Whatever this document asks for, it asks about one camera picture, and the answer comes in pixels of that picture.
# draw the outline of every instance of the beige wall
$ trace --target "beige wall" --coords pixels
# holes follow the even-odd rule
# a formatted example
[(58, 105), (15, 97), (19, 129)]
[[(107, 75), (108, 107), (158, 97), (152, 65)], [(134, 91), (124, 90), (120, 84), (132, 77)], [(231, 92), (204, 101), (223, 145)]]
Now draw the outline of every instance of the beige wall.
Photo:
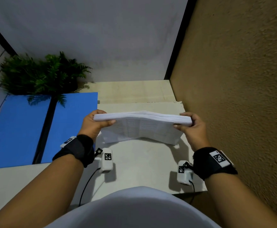
[(277, 213), (277, 0), (198, 0), (170, 81)]

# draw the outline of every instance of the black wristband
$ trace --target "black wristband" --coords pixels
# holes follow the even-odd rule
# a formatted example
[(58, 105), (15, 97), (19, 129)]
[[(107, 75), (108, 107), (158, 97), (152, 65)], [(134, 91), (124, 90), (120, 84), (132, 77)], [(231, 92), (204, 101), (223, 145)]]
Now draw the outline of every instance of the black wristband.
[(201, 179), (205, 180), (211, 175), (217, 173), (238, 174), (232, 164), (221, 167), (221, 165), (209, 154), (217, 150), (218, 149), (213, 147), (204, 147), (194, 152), (193, 171)]
[(53, 157), (53, 161), (67, 154), (72, 154), (80, 160), (86, 168), (94, 161), (93, 140), (87, 135), (77, 135), (75, 139), (70, 141)]

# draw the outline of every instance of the white table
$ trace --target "white table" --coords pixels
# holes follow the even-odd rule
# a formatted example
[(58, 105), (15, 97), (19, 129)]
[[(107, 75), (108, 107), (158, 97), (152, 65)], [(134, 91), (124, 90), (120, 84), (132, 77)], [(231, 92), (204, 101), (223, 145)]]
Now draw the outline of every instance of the white table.
[[(184, 112), (181, 102), (99, 104), (98, 108), (107, 113), (147, 110), (178, 115)], [(105, 144), (100, 135), (96, 147), (112, 149), (114, 170), (93, 176), (84, 192), (82, 203), (135, 186), (148, 186), (171, 194), (192, 192), (191, 186), (184, 186), (176, 181), (178, 161), (192, 162), (193, 151), (184, 135), (177, 146), (147, 139)], [(0, 168), (0, 209), (48, 165)], [(94, 161), (84, 169), (71, 207), (78, 205), (87, 180), (97, 168), (98, 162)], [(204, 182), (197, 176), (194, 176), (194, 184), (196, 192), (206, 190)]]

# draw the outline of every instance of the forearm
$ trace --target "forearm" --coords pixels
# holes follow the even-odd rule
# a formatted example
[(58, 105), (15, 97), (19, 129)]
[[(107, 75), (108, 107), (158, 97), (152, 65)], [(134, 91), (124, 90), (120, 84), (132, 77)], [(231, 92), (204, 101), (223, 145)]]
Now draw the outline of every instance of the forearm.
[(277, 215), (237, 176), (213, 174), (205, 184), (227, 228), (277, 228)]
[(54, 160), (0, 210), (0, 227), (44, 227), (66, 213), (83, 173), (68, 154)]

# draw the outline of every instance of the green plant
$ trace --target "green plant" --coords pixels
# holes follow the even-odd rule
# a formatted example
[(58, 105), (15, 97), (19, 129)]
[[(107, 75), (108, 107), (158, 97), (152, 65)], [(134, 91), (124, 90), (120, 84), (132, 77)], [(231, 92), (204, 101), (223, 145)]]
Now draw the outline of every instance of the green plant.
[(88, 69), (91, 67), (78, 63), (76, 59), (67, 59), (63, 52), (59, 56), (49, 54), (45, 61), (34, 60), (27, 54), (12, 56), (1, 64), (1, 86), (10, 94), (28, 95), (31, 105), (49, 95), (64, 106), (63, 94), (75, 91), (77, 77), (85, 78), (85, 73), (90, 73)]

